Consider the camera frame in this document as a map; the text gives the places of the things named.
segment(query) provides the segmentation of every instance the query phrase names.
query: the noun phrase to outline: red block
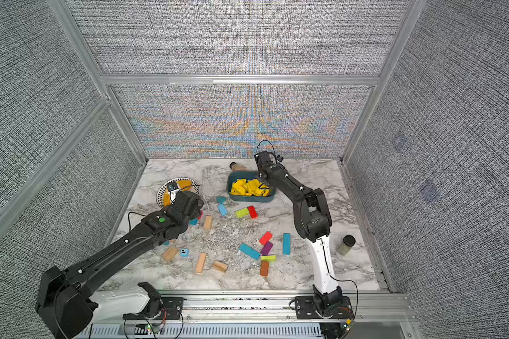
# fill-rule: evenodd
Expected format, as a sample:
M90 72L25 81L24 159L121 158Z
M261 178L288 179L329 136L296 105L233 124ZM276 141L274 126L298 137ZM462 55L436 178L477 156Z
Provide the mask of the red block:
M247 207L247 209L249 210L249 213L251 214L251 219L258 218L258 214L256 213L254 206L249 206L249 207Z
M266 243L270 241L272 236L273 234L271 234L270 232L266 232L266 234L264 234L264 236L260 238L258 242L260 242L262 245L266 245Z

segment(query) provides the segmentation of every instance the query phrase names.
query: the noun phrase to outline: teal block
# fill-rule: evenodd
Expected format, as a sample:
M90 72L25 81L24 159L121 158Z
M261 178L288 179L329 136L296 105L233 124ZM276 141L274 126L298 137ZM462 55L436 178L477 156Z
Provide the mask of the teal block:
M245 244L241 244L239 246L239 250L242 251L243 253L247 254L254 260L258 260L258 258L260 258L260 253L258 253L255 249L253 249Z
M290 255L290 233L283 234L283 254Z

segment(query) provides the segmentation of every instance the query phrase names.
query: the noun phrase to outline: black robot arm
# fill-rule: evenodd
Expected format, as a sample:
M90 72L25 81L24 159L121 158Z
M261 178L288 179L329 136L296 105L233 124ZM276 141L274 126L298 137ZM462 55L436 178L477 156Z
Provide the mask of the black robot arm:
M81 332L98 307L89 299L97 288L141 254L177 239L187 230L189 220L201 215L203 205L196 193L178 192L171 205L150 213L132 231L90 258L63 271L56 266L45 271L36 311L53 335L71 338Z
M294 226L298 234L312 242L323 235L330 234L332 217L324 192L320 188L313 190L302 185L288 173L285 166L274 163L270 154L273 153L262 151L254 156L260 181L270 187L278 188L292 201Z

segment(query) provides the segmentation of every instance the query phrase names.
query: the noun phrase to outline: purple block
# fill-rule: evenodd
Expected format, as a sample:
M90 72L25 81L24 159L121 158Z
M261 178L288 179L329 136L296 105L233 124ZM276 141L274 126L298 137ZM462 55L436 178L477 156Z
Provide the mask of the purple block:
M260 254L262 255L268 255L270 254L271 248L273 247L273 244L271 242L267 242L266 245L262 248L262 251L260 251Z

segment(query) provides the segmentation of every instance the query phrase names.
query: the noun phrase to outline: textured wall panel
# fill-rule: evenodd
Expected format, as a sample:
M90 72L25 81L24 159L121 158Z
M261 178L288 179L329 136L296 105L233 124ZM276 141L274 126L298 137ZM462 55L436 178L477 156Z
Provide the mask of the textured wall panel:
M509 1L428 2L350 166L424 335L509 338Z
M139 163L104 112L0 241L0 338L51 338L34 310L41 274L100 250L136 178Z
M0 209L99 97L45 1L0 1Z
M67 0L104 73L379 74L409 1Z
M114 85L149 158L337 158L370 88L344 85Z

